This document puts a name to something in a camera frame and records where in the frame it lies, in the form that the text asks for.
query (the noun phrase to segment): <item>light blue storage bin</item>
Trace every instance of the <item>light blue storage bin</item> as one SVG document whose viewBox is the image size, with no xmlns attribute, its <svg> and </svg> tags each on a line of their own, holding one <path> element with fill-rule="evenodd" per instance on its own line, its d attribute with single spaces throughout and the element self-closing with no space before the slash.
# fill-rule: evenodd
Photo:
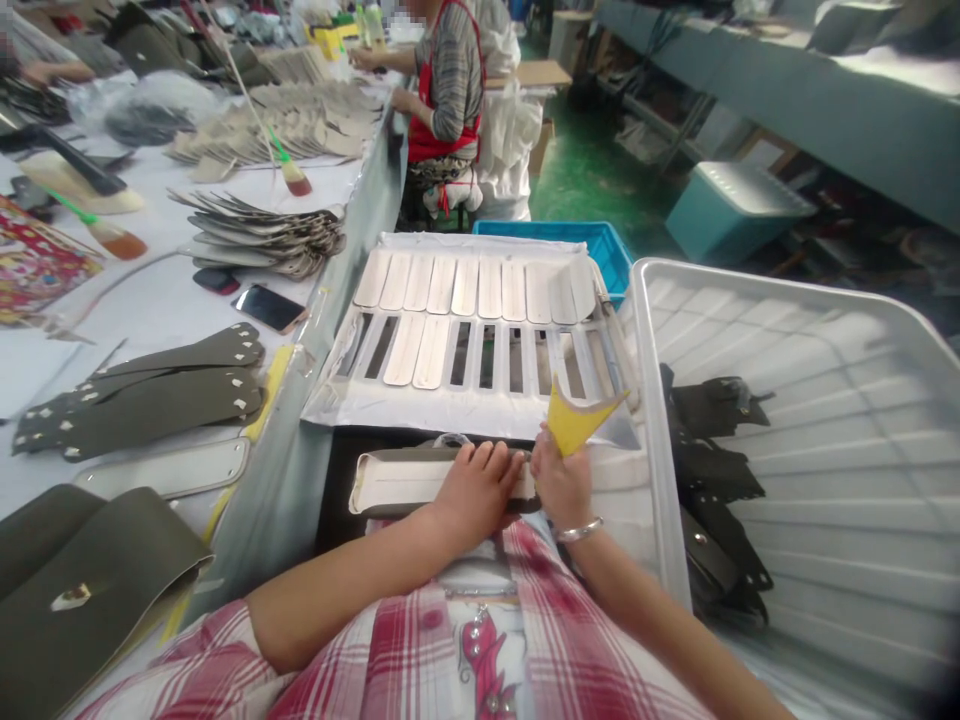
<svg viewBox="0 0 960 720">
<path fill-rule="evenodd" d="M 816 207 L 763 168 L 702 162 L 691 173 L 667 230 L 694 262 L 739 263 Z"/>
<path fill-rule="evenodd" d="M 473 234 L 586 243 L 587 252 L 600 268 L 610 302 L 616 308 L 623 302 L 624 293 L 630 284 L 633 258 L 610 223 L 477 220 L 473 224 Z"/>
</svg>

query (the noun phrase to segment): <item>phone screen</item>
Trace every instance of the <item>phone screen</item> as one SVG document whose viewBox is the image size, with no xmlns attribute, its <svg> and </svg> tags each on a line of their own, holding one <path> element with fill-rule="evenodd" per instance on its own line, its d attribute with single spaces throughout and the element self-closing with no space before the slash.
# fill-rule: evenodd
<svg viewBox="0 0 960 720">
<path fill-rule="evenodd" d="M 262 285 L 251 285 L 233 301 L 233 306 L 277 332 L 286 330 L 305 309 Z"/>
</svg>

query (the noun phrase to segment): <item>bracelet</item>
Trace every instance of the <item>bracelet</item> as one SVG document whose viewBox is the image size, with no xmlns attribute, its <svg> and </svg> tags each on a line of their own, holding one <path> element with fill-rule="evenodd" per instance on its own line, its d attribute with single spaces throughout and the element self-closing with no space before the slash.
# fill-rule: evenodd
<svg viewBox="0 0 960 720">
<path fill-rule="evenodd" d="M 582 528 L 574 528 L 573 530 L 561 530 L 560 532 L 557 532 L 556 530 L 554 530 L 553 539 L 556 540 L 558 543 L 567 545 L 569 543 L 576 542 L 577 540 L 582 540 L 587 535 L 592 535 L 602 527 L 603 527 L 603 518 L 597 515 L 597 517 L 594 518 L 592 523 L 590 523 L 589 525 L 584 525 Z"/>
</svg>

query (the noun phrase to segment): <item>green floor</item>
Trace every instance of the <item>green floor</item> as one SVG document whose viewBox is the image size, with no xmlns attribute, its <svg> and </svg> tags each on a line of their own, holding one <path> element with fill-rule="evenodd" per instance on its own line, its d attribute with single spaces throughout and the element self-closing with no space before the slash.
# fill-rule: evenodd
<svg viewBox="0 0 960 720">
<path fill-rule="evenodd" d="M 525 60 L 546 54 L 542 43 L 527 38 L 521 47 Z M 574 112 L 561 93 L 547 102 L 545 116 L 553 119 L 556 138 L 540 177 L 531 178 L 532 219 L 603 220 L 613 225 L 634 258 L 682 258 L 663 225 L 679 190 L 616 144 L 616 112 Z"/>
</svg>

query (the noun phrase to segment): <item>pink plaid shirt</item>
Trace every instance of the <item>pink plaid shirt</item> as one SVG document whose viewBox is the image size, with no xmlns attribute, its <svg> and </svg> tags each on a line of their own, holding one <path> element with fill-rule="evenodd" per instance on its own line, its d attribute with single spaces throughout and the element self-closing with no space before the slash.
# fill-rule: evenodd
<svg viewBox="0 0 960 720">
<path fill-rule="evenodd" d="M 523 616 L 526 684 L 539 718 L 710 717 L 603 614 L 532 528 L 514 523 L 503 543 Z M 280 676 L 260 655 L 246 604 L 236 601 L 198 620 L 149 669 L 105 693 L 81 717 L 473 716 L 458 695 L 457 633 L 447 602 L 443 589 L 430 583 L 375 603 L 303 672 Z M 477 716 L 514 717 L 504 709 Z"/>
</svg>

